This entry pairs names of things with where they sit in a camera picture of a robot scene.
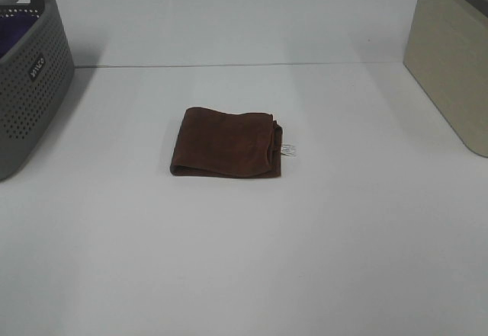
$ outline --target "purple cloth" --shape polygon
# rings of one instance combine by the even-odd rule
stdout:
[[[37,18],[29,14],[16,14],[0,18],[0,58],[29,31]]]

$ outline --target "gray object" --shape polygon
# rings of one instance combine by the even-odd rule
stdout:
[[[0,5],[0,18],[38,20],[0,59],[0,180],[25,162],[53,119],[74,66],[56,0]]]

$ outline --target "basket logo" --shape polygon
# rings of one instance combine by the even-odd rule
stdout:
[[[46,65],[46,59],[44,58],[42,53],[39,53],[39,56],[37,56],[36,61],[29,69],[29,77],[32,82],[34,82],[37,79],[37,77],[39,77],[40,71],[43,70],[45,65]]]

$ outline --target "white label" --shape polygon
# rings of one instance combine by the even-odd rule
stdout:
[[[292,146],[291,144],[282,144],[281,154],[287,155],[288,157],[297,157],[297,149],[295,148],[295,146]]]

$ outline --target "folded towel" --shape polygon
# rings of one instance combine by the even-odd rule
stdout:
[[[29,31],[37,18],[29,14],[15,14],[0,18],[0,58]]]
[[[276,178],[281,176],[282,129],[264,113],[186,110],[170,171],[176,176]]]

